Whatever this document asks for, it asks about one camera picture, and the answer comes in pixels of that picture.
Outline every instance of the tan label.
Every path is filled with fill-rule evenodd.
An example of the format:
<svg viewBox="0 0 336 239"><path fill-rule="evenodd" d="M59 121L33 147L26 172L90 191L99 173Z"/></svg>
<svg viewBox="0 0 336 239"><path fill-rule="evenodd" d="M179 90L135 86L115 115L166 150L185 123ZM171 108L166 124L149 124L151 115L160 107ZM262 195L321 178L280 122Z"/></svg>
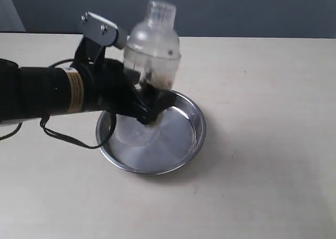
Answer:
<svg viewBox="0 0 336 239"><path fill-rule="evenodd" d="M82 110L84 102L84 85L80 74L71 67L62 68L68 76L71 88L71 101L68 113L78 113Z"/></svg>

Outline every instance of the metal bowl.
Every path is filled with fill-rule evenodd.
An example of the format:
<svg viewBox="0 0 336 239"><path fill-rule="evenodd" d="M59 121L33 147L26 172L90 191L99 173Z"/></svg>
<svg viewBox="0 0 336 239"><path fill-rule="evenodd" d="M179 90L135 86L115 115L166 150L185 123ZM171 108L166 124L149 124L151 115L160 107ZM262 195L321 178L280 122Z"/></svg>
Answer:
<svg viewBox="0 0 336 239"><path fill-rule="evenodd" d="M182 167L198 154L206 136L205 118L196 103L174 92L177 94L175 106L164 112L158 133L150 144L128 146L113 135L100 148L112 164L128 172L158 175ZM109 114L103 112L96 127L98 143L106 137L109 128Z"/></svg>

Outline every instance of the screw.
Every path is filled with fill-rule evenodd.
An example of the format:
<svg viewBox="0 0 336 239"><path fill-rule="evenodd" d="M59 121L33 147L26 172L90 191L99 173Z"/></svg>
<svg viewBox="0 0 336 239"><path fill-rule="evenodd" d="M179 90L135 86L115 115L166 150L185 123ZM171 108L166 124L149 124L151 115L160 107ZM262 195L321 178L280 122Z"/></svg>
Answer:
<svg viewBox="0 0 336 239"><path fill-rule="evenodd" d="M107 32L107 26L106 25L100 25L101 32L105 34Z"/></svg>
<svg viewBox="0 0 336 239"><path fill-rule="evenodd" d="M88 16L89 16L89 14L87 12L85 12L85 14L80 17L83 21L83 24L85 24L87 22Z"/></svg>

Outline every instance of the white table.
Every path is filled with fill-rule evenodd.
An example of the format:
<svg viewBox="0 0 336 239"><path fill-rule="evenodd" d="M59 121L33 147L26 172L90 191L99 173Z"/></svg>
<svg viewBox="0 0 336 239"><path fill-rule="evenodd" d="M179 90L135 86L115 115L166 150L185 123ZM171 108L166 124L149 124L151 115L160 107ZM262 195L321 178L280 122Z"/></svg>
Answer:
<svg viewBox="0 0 336 239"><path fill-rule="evenodd" d="M0 58L46 66L71 58L79 40L0 34ZM181 47L174 89L206 115L200 154L139 176L25 122L0 143L1 239L336 238L336 41L181 38ZM49 126L95 144L99 114Z"/></svg>

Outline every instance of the gray wall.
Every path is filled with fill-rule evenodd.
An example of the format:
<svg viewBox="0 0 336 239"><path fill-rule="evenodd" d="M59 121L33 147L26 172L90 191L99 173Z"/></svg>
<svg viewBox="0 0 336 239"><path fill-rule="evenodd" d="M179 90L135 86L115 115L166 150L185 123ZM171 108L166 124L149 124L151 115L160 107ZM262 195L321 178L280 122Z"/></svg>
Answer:
<svg viewBox="0 0 336 239"><path fill-rule="evenodd" d="M130 30L148 0L13 0L28 32L76 32L85 11ZM334 37L335 0L166 0L181 36Z"/></svg>

